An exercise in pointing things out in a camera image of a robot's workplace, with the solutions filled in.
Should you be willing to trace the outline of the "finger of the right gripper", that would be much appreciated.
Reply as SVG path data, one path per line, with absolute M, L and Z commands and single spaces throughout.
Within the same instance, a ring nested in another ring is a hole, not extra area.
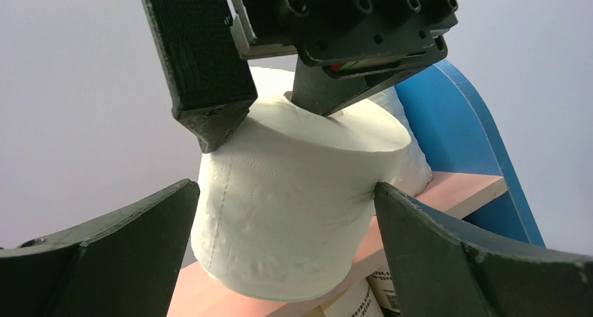
M 141 0 L 172 98 L 173 117 L 201 152 L 222 146 L 257 98 L 231 35 L 227 0 Z

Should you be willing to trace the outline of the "white roll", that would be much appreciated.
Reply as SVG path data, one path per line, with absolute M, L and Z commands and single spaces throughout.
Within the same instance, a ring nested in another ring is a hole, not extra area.
M 409 144 L 407 129 L 372 101 L 326 118 L 283 94 L 260 97 L 230 140 L 201 158 L 196 259 L 248 297 L 325 295 L 350 271 L 375 186 L 395 177 Z
M 251 66 L 250 72 L 260 97 L 292 91 L 293 71 Z M 406 128 L 411 142 L 402 150 L 401 157 L 396 163 L 396 176 L 391 184 L 409 195 L 420 194 L 432 181 L 432 169 L 411 130 L 396 90 L 393 87 L 387 88 L 355 104 L 356 108 L 360 106 L 370 106 L 374 111 L 381 108 L 384 114 L 389 113 Z

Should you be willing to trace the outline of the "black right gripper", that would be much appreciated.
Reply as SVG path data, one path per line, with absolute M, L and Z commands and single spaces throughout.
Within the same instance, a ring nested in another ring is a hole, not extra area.
M 457 0 L 230 1 L 240 57 L 297 55 L 291 102 L 321 116 L 444 59 L 444 34 L 459 7 Z

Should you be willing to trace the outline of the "brown paper roll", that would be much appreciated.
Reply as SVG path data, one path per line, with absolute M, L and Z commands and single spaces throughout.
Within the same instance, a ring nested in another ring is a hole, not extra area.
M 401 316 L 399 301 L 387 265 L 366 277 L 384 316 Z
M 321 305 L 326 317 L 384 317 L 366 279 Z

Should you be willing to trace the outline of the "blue shelf with coloured boards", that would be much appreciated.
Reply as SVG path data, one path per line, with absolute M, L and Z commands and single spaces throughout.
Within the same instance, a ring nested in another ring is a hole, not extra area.
M 543 238 L 488 107 L 469 79 L 443 60 L 395 88 L 433 171 L 419 200 L 449 216 L 528 244 Z M 386 263 L 372 220 L 344 281 L 305 302 L 272 302 L 234 293 L 198 264 L 182 269 L 170 316 L 325 316 L 321 305 Z

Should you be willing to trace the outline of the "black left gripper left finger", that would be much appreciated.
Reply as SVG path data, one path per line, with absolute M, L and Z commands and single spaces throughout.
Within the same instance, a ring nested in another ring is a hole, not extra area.
M 1 251 L 2 316 L 165 316 L 197 209 L 184 179 Z

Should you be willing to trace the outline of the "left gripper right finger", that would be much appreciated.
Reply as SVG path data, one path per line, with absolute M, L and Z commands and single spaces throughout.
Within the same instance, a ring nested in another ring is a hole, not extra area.
M 381 182 L 375 207 L 404 316 L 591 316 L 592 258 L 526 244 Z

